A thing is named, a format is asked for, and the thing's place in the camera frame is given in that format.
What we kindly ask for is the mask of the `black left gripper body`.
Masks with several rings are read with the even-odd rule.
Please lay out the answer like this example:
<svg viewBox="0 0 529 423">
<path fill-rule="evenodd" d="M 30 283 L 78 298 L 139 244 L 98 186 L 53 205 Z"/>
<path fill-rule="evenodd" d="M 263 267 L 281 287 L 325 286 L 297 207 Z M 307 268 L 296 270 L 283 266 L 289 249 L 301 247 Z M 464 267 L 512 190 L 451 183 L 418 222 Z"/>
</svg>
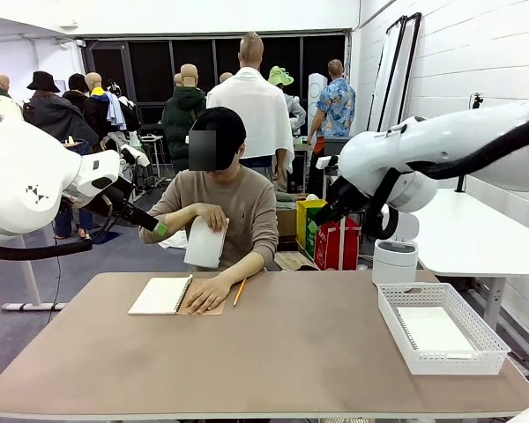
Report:
<svg viewBox="0 0 529 423">
<path fill-rule="evenodd" d="M 119 176 L 118 179 L 102 192 L 98 193 L 88 202 L 84 209 L 96 216 L 107 218 L 123 209 L 129 200 L 133 184 L 126 178 Z"/>
</svg>

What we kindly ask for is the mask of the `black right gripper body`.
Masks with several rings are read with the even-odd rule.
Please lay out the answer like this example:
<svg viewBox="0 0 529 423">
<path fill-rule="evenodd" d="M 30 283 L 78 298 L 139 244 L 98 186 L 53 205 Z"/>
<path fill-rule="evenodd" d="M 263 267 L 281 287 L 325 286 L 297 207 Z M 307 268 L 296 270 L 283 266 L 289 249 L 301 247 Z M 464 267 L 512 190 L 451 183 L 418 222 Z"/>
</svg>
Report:
<svg viewBox="0 0 529 423">
<path fill-rule="evenodd" d="M 327 203 L 331 207 L 332 216 L 347 216 L 365 212 L 369 206 L 369 197 L 340 175 L 327 189 Z"/>
</svg>

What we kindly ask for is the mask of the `person's right hand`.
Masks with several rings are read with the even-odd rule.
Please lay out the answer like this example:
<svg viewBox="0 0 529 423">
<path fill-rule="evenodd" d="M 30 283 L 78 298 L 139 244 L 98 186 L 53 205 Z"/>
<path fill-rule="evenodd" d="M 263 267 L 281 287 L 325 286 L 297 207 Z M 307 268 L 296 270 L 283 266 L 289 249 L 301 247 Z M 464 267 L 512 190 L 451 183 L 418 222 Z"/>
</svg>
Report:
<svg viewBox="0 0 529 423">
<path fill-rule="evenodd" d="M 227 228 L 228 220 L 219 205 L 197 203 L 194 206 L 195 213 L 214 231 L 220 232 Z"/>
</svg>

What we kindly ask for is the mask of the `person's left hand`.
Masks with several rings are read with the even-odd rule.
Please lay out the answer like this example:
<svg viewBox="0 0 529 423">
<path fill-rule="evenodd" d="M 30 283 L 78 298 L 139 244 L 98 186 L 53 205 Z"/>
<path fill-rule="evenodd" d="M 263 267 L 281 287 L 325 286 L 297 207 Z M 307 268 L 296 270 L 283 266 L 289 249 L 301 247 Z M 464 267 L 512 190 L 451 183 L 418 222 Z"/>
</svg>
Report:
<svg viewBox="0 0 529 423">
<path fill-rule="evenodd" d="M 230 283 L 222 277 L 210 278 L 189 293 L 185 307 L 189 314 L 203 314 L 215 309 L 230 292 Z"/>
</svg>

